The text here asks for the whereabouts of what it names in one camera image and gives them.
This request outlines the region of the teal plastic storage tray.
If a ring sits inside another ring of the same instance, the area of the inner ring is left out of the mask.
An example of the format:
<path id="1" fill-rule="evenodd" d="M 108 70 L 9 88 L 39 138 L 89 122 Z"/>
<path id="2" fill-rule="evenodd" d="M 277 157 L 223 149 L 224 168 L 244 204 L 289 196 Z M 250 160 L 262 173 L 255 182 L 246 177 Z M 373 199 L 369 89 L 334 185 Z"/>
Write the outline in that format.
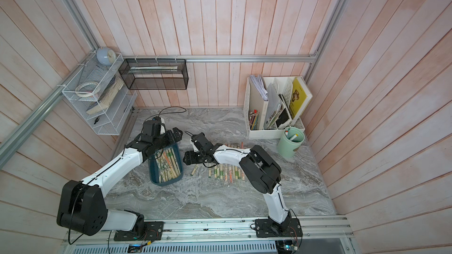
<path id="1" fill-rule="evenodd" d="M 148 161 L 150 180 L 159 187 L 176 183 L 183 176 L 183 165 L 177 143 L 160 149 Z"/>

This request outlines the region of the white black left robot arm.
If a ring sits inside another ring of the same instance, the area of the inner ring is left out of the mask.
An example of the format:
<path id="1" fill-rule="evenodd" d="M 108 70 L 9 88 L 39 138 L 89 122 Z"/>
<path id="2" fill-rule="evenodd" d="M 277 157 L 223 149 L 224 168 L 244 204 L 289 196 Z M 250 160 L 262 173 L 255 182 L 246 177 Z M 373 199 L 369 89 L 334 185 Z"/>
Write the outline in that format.
<path id="1" fill-rule="evenodd" d="M 81 181 L 70 180 L 61 193 L 56 216 L 58 226 L 93 236 L 100 231 L 117 231 L 142 239 L 147 233 L 143 215 L 127 210 L 108 210 L 104 198 L 134 168 L 156 152 L 182 140 L 178 128 L 167 129 L 158 116 L 145 121 L 142 131 L 126 144 L 113 160 Z"/>

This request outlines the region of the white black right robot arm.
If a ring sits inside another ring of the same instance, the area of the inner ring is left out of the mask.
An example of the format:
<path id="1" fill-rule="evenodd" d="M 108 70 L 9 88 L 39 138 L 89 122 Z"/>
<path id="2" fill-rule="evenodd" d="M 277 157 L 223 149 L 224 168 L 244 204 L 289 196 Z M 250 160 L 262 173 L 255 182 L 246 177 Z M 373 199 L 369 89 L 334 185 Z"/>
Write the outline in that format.
<path id="1" fill-rule="evenodd" d="M 263 194 L 268 208 L 268 218 L 254 222 L 256 235 L 282 236 L 288 230 L 292 216 L 282 195 L 281 167 L 266 150 L 259 145 L 250 149 L 231 148 L 220 143 L 214 145 L 204 133 L 189 136 L 193 150 L 185 152 L 184 163 L 210 163 L 212 167 L 228 164 L 241 168 L 251 185 Z"/>

